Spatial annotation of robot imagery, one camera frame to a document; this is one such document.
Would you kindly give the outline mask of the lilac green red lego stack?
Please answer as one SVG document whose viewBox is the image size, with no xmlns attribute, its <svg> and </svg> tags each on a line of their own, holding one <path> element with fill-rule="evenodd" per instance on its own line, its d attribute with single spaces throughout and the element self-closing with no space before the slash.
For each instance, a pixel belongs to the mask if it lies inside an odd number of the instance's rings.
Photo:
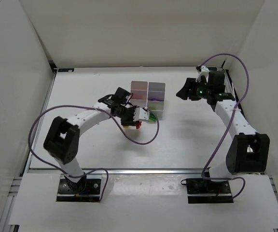
<svg viewBox="0 0 278 232">
<path fill-rule="evenodd" d="M 123 122 L 122 123 L 122 126 L 124 128 L 132 126 L 132 127 L 135 127 L 137 130 L 141 127 L 141 125 L 142 125 L 141 121 L 132 121 L 132 122 L 129 121 L 129 122 Z"/>
</svg>

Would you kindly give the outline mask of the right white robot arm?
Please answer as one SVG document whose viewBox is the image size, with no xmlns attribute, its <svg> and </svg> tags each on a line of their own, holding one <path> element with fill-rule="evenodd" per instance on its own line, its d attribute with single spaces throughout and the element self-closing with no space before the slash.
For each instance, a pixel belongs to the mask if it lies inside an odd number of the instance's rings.
<svg viewBox="0 0 278 232">
<path fill-rule="evenodd" d="M 205 99 L 224 123 L 225 134 L 232 138 L 225 161 L 213 167 L 205 165 L 201 174 L 205 182 L 225 182 L 237 179 L 238 174 L 262 173 L 267 166 L 270 139 L 245 119 L 234 96 L 225 91 L 224 80 L 221 71 L 203 71 L 197 78 L 187 78 L 176 94 L 182 100 Z"/>
</svg>

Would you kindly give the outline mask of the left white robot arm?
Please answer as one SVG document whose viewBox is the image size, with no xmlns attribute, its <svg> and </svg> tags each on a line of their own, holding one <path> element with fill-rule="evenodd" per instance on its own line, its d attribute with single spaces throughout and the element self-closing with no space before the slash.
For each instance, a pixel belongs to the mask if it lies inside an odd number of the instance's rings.
<svg viewBox="0 0 278 232">
<path fill-rule="evenodd" d="M 119 87 L 114 94 L 100 98 L 93 105 L 96 110 L 89 113 L 84 110 L 69 118 L 54 118 L 43 143 L 43 148 L 65 171 L 67 186 L 80 193 L 86 188 L 86 177 L 79 166 L 76 155 L 79 149 L 79 138 L 87 130 L 108 120 L 110 115 L 121 119 L 123 126 L 136 126 L 134 113 L 136 107 L 130 103 L 133 94 Z"/>
</svg>

